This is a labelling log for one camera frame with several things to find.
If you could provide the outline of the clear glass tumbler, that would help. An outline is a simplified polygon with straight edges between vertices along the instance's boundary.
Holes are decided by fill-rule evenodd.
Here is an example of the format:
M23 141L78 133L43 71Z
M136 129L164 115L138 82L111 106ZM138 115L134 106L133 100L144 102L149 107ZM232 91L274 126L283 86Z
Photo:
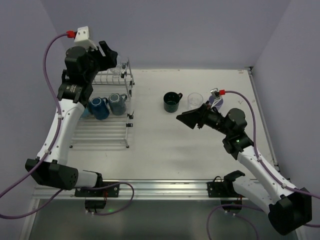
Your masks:
M188 110L198 109L203 104L203 96L197 92L190 93L187 97Z
M114 68L111 68L109 70L109 73L113 76L113 77L117 77L119 75L121 75L122 70L124 70L126 68L126 59L124 57L122 57L121 55L118 55L116 58L117 64Z

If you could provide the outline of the lavender plastic cup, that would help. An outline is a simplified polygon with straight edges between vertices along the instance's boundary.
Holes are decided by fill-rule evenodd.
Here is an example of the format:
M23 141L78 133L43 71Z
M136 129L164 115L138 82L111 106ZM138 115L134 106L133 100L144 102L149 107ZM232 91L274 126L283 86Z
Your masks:
M210 97L208 98L208 101L209 101L210 105L211 105L212 107L215 107L218 111L220 110L220 108L222 107L223 102L224 102L224 100L223 100L222 97L219 98L219 99L214 99L213 96L210 96Z

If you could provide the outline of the dark green mug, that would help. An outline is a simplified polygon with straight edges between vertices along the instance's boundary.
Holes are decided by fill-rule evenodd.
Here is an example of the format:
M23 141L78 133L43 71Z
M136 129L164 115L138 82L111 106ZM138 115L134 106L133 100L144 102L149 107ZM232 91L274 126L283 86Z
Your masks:
M182 93L167 92L163 96L163 108L168 113L174 113L178 110L180 100L183 97Z

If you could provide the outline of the grey-blue mug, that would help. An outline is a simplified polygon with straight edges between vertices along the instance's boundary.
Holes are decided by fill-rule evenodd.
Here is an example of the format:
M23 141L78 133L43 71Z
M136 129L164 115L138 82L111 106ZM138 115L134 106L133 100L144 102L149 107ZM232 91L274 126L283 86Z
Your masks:
M123 115L127 108L126 108L126 100L128 96L126 94L119 94L119 93L112 93L108 98L108 104L111 109L111 112L115 116Z

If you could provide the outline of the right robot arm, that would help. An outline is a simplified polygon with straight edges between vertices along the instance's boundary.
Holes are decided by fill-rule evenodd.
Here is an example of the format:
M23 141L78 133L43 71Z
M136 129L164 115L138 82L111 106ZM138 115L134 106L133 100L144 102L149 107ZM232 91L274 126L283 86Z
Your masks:
M235 179L225 179L228 188L248 198L264 213L273 228L285 236L312 220L312 196L306 188L297 188L285 179L255 149L255 143L245 132L245 113L232 108L226 116L203 104L185 111L176 119L191 129L208 126L225 135L223 147L236 161L248 169L259 184L252 183L243 173Z

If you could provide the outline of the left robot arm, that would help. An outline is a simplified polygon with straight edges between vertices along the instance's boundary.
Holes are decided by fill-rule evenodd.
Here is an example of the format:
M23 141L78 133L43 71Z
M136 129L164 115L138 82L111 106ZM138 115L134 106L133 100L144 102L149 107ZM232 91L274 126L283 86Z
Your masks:
M93 92L93 80L98 72L116 67L118 53L100 41L97 49L74 46L65 54L52 125L37 157L27 159L25 169L39 185L62 190L94 188L102 181L101 174L68 166L69 148Z

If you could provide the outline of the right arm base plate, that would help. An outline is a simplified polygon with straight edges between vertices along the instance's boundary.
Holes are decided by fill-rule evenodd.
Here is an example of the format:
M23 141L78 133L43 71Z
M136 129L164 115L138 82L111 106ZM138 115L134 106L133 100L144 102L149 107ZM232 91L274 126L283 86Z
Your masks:
M209 198L229 198L232 195L227 192L221 181L209 181L206 183Z

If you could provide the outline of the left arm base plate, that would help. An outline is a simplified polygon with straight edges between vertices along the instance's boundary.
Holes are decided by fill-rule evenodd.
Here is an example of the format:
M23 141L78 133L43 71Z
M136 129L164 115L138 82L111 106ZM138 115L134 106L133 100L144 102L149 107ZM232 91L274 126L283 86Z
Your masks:
M105 182L94 187L94 189L78 188L74 192L74 196L78 198L117 198L119 196L119 182Z

